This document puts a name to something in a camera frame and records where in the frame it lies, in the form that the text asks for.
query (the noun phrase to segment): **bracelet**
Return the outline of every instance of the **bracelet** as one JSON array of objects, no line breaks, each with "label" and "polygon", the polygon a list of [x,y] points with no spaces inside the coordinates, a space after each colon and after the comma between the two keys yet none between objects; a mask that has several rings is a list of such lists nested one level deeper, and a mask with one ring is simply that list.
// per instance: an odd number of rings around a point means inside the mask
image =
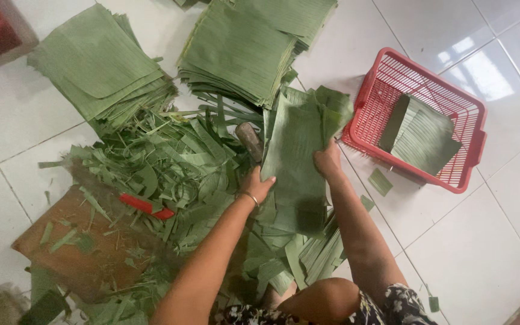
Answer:
[{"label": "bracelet", "polygon": [[258,204],[258,200],[250,192],[242,191],[242,192],[240,192],[240,195],[242,195],[242,194],[250,196],[252,198],[252,200],[254,200],[254,203],[256,204],[256,207],[260,206],[260,204]]}]

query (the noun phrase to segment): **stack of banana leaves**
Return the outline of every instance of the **stack of banana leaves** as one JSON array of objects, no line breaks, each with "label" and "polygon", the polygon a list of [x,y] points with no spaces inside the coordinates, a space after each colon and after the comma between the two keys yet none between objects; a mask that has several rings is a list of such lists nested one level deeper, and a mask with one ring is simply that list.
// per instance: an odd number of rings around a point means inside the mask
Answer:
[{"label": "stack of banana leaves", "polygon": [[28,55],[99,135],[120,129],[141,108],[166,109],[171,78],[140,48],[126,15],[95,4],[54,29]]},{"label": "stack of banana leaves", "polygon": [[192,91],[269,109],[335,7],[336,0],[213,0],[185,42],[178,77]]}]

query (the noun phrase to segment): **floral clothing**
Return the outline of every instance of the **floral clothing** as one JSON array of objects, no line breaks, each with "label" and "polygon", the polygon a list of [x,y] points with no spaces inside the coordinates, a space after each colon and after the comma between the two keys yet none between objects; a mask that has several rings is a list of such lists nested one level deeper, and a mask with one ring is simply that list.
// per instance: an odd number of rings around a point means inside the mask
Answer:
[{"label": "floral clothing", "polygon": [[[343,325],[437,325],[426,314],[425,308],[413,289],[404,284],[386,288],[386,300],[382,309],[364,292],[360,291],[361,305]],[[219,324],[231,325],[293,325],[308,324],[281,311],[268,311],[250,305],[227,307],[217,318]]]}]

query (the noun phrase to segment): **leaf in basket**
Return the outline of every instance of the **leaf in basket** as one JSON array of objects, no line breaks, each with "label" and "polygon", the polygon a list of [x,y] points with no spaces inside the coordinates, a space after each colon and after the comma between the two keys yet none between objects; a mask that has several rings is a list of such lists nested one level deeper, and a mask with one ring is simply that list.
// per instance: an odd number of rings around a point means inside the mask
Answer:
[{"label": "leaf in basket", "polygon": [[374,171],[368,178],[368,181],[379,191],[380,195],[386,196],[388,191],[391,190],[392,184],[386,179],[386,176],[378,169],[374,168]]},{"label": "leaf in basket", "polygon": [[392,110],[391,116],[382,133],[382,137],[380,137],[379,147],[388,153],[392,151],[392,147],[395,145],[396,137],[401,129],[409,102],[410,97],[406,94],[402,94],[396,102],[395,108]]},{"label": "leaf in basket", "polygon": [[461,143],[451,138],[452,122],[431,118],[419,110],[392,149],[392,154],[418,169],[436,176],[457,154]]}]

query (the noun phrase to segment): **folded banana leaf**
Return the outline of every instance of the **folded banana leaf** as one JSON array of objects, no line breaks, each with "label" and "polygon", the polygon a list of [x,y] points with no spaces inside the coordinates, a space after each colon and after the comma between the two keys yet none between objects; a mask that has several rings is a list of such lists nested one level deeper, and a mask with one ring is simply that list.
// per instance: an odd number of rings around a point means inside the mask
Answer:
[{"label": "folded banana leaf", "polygon": [[283,87],[262,167],[262,177],[276,176],[273,228],[317,236],[326,218],[325,181],[312,161],[352,117],[347,95],[320,87],[301,92]]}]

